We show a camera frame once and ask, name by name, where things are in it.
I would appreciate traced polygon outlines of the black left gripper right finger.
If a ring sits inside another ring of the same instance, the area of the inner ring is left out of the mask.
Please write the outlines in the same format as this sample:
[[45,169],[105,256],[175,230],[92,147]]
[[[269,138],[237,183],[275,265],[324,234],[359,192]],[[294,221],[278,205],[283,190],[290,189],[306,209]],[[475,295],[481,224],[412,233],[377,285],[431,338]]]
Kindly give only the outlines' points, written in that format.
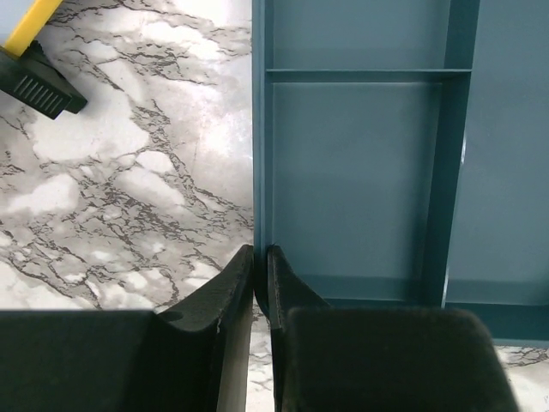
[[435,308],[336,308],[267,253],[279,411],[515,411],[487,328]]

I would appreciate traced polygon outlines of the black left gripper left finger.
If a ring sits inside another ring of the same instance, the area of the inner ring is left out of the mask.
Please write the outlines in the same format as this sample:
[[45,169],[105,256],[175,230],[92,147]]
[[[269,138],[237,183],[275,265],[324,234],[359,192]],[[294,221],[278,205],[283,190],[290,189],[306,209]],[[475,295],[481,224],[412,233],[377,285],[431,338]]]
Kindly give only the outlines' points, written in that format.
[[163,312],[2,312],[2,410],[244,410],[253,258]]

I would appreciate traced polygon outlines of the teal divided tray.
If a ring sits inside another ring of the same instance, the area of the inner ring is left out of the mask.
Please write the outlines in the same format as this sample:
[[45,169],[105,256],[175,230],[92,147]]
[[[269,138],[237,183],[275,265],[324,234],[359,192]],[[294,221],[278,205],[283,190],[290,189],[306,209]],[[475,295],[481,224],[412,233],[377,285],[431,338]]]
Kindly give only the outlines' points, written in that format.
[[255,1],[254,244],[323,298],[548,344],[548,4]]

